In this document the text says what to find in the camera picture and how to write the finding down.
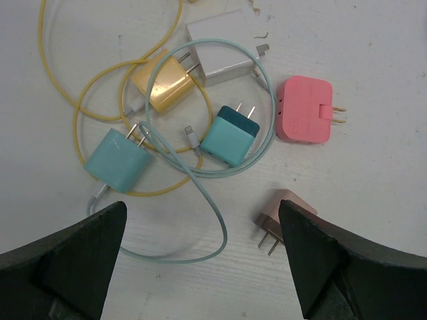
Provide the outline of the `orange-yellow charger plug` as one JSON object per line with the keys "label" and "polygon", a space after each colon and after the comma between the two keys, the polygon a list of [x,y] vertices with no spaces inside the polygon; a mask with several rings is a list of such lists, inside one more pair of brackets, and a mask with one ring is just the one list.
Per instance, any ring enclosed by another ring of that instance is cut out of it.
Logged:
{"label": "orange-yellow charger plug", "polygon": [[[164,49],[131,76],[131,81],[141,92],[141,96],[124,110],[125,115],[131,115],[145,107],[145,96],[147,93],[149,78],[151,77],[155,66],[168,53],[169,51]],[[195,82],[190,77],[189,73],[197,68],[199,63],[196,63],[189,69],[184,69],[181,65],[181,62],[187,59],[190,55],[191,53],[187,52],[179,59],[172,55],[165,61],[157,72],[157,77],[154,81],[149,98],[149,105],[158,113],[165,113],[195,87]]]}

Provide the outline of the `rose brown plug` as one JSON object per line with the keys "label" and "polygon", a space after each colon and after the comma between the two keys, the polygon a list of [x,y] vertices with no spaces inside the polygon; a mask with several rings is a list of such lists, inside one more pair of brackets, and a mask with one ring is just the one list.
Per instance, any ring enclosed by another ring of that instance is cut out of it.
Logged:
{"label": "rose brown plug", "polygon": [[318,212],[301,197],[297,196],[289,189],[278,189],[275,191],[270,200],[267,201],[266,206],[261,210],[260,214],[255,220],[255,224],[264,231],[265,235],[258,244],[261,249],[269,237],[275,239],[274,244],[268,252],[270,256],[279,244],[284,244],[282,229],[279,218],[279,208],[282,200],[290,200],[291,202],[299,205],[301,208],[317,215]]}

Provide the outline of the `teal charger plug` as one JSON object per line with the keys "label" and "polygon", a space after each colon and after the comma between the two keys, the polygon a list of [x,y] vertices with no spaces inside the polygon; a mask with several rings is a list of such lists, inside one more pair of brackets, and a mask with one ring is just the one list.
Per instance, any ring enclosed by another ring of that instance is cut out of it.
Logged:
{"label": "teal charger plug", "polygon": [[135,124],[127,135],[110,129],[86,161],[84,169],[98,179],[94,198],[109,188],[127,193],[153,162],[154,156],[141,146],[142,143],[130,140],[137,128]]}

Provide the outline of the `pink plug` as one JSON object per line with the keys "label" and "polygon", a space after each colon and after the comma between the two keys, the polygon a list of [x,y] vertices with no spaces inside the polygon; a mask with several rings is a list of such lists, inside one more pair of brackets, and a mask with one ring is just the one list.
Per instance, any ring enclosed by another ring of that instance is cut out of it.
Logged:
{"label": "pink plug", "polygon": [[345,123],[334,112],[333,87],[323,79],[293,75],[277,92],[276,135],[286,143],[321,144],[329,141],[332,125]]}

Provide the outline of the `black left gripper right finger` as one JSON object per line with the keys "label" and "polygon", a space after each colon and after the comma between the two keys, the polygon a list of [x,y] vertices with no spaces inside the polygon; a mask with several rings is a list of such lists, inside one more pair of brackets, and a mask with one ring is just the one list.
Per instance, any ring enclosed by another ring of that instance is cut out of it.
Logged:
{"label": "black left gripper right finger", "polygon": [[290,200],[279,208],[304,319],[425,319],[426,258],[380,245]]}

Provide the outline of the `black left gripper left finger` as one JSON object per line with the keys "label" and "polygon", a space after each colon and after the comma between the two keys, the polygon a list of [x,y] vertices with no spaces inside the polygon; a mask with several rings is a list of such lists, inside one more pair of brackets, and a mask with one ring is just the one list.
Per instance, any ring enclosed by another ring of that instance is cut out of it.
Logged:
{"label": "black left gripper left finger", "polygon": [[1,318],[100,319],[126,221],[118,201],[1,254]]}

